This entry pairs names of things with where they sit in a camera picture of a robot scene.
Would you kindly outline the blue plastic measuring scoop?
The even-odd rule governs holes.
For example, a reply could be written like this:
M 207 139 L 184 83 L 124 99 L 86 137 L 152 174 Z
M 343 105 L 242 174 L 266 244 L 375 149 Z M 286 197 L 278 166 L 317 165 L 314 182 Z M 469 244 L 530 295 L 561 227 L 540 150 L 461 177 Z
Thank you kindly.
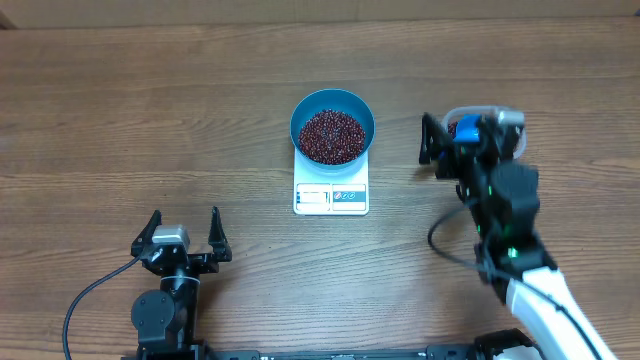
M 480 139 L 476 123 L 481 119 L 480 114 L 464 115 L 456 124 L 453 140 L 456 143 L 478 143 Z

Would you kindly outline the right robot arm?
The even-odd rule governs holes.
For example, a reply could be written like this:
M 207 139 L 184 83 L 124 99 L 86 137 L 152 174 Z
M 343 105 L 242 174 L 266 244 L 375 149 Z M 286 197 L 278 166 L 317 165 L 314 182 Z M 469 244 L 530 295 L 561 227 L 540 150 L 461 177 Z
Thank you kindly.
M 477 337 L 469 345 L 433 345 L 430 359 L 612 359 L 614 353 L 575 301 L 535 229 L 539 173 L 519 162 L 527 145 L 522 112 L 500 106 L 451 110 L 421 120 L 419 162 L 439 180 L 456 181 L 479 241 L 475 261 L 441 249 L 444 259 L 476 271 L 521 329 Z

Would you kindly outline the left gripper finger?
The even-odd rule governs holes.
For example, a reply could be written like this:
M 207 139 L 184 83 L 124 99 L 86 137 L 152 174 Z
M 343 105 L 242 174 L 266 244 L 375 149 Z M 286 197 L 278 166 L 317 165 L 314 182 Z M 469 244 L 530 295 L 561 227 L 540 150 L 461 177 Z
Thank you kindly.
M 221 213 L 216 206 L 213 206 L 211 211 L 208 244 L 212 247 L 216 262 L 232 261 L 232 251 L 223 230 Z
M 143 230 L 138 234 L 138 236 L 132 242 L 133 246 L 143 246 L 144 244 L 150 243 L 152 236 L 158 226 L 162 224 L 162 214 L 160 210 L 155 210 L 149 219 L 146 226 Z

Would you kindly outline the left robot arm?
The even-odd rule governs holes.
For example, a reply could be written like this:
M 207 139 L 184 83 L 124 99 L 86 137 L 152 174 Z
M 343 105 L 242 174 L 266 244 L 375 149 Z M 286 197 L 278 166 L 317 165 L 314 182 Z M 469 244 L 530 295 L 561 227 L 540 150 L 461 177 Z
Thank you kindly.
M 142 293 L 131 308 L 138 334 L 138 359 L 213 359 L 213 350 L 195 338 L 200 277 L 219 271 L 232 260 L 218 208 L 211 211 L 211 250 L 189 251 L 190 237 L 182 225 L 164 225 L 156 210 L 132 242 L 131 255 L 160 278 L 155 290 Z

